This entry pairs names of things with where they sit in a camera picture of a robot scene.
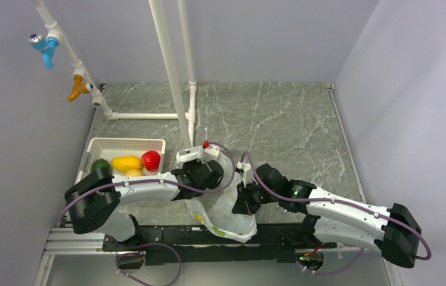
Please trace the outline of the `white plastic bag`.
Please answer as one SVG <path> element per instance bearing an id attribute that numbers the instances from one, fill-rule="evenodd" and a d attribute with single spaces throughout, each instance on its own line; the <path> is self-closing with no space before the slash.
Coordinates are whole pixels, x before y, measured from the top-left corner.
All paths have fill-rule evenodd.
<path id="1" fill-rule="evenodd" d="M 232 214 L 231 211 L 237 199 L 237 185 L 242 183 L 241 176 L 235 172 L 236 163 L 228 151 L 221 148 L 216 162 L 224 171 L 220 187 L 225 186 L 226 189 L 186 200 L 185 204 L 190 215 L 207 227 L 211 234 L 246 243 L 258 229 L 255 215 Z"/>

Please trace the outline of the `red fake fruit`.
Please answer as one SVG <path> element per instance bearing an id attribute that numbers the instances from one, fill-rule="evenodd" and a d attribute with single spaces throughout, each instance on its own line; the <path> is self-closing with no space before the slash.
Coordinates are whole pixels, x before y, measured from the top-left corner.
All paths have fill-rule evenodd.
<path id="1" fill-rule="evenodd" d="M 155 150 L 150 150 L 141 156 L 141 161 L 144 168 L 149 172 L 158 172 L 161 162 L 161 155 Z"/>

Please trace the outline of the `yellow fake pear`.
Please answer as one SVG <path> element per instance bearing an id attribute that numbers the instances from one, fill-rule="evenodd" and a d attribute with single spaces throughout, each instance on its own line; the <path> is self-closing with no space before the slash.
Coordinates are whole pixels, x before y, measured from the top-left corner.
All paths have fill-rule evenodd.
<path id="1" fill-rule="evenodd" d="M 138 169 L 131 169 L 131 170 L 127 170 L 124 173 L 125 176 L 127 177 L 139 177 L 143 175 L 142 170 L 138 170 Z"/>

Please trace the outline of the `yellow fake fruit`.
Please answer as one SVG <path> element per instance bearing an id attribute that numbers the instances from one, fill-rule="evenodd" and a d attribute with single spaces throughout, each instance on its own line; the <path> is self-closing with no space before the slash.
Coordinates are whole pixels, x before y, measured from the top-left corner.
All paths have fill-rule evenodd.
<path id="1" fill-rule="evenodd" d="M 123 173 L 130 170 L 141 170 L 143 168 L 141 159 L 136 156 L 115 157 L 111 160 L 111 165 L 114 170 Z"/>

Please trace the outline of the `green fake fruit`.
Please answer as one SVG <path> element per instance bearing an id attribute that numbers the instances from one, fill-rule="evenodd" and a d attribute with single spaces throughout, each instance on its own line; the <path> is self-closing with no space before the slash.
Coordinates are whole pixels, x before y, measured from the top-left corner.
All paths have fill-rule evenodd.
<path id="1" fill-rule="evenodd" d="M 99 158 L 96 159 L 92 164 L 91 164 L 91 168 L 90 171 L 95 171 L 99 168 L 105 168 L 107 169 L 109 172 L 112 171 L 112 167 L 111 164 L 104 158 Z"/>

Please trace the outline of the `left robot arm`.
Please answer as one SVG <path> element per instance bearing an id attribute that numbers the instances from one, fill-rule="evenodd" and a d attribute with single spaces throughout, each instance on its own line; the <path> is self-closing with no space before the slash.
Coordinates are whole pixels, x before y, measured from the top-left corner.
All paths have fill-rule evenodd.
<path id="1" fill-rule="evenodd" d="M 101 167 L 82 178 L 64 194 L 66 213 L 75 234 L 100 232 L 114 238 L 126 250 L 142 240 L 135 216 L 117 208 L 142 201 L 176 201 L 215 192 L 225 175 L 215 160 L 189 161 L 181 168 L 156 176 L 118 176 Z"/>

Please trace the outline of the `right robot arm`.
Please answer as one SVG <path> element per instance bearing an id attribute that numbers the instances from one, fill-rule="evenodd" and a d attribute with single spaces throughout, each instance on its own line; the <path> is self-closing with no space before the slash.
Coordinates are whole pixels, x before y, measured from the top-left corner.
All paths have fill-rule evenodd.
<path id="1" fill-rule="evenodd" d="M 380 253 L 396 266 L 413 268 L 421 242 L 421 227 L 406 206 L 380 207 L 343 198 L 302 180 L 287 179 L 269 164 L 252 169 L 239 163 L 234 214 L 254 215 L 276 203 L 284 212 L 302 213 L 299 241 L 305 247 L 339 243 Z"/>

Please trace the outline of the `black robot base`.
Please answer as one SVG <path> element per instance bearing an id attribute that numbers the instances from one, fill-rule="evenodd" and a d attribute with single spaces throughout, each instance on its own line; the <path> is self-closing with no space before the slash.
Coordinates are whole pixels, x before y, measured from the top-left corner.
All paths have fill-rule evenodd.
<path id="1" fill-rule="evenodd" d="M 259 260 L 293 263 L 303 252 L 336 248 L 336 243 L 322 243 L 302 231 L 299 223 L 260 223 L 257 233 L 246 243 L 217 237 L 201 225 L 143 225 L 139 232 L 138 238 L 124 243 L 105 235 L 102 249 L 121 253 L 139 250 L 141 245 L 149 243 L 151 246 L 141 252 L 145 265 L 153 266 L 177 261 L 164 244 L 176 250 L 184 263 Z"/>

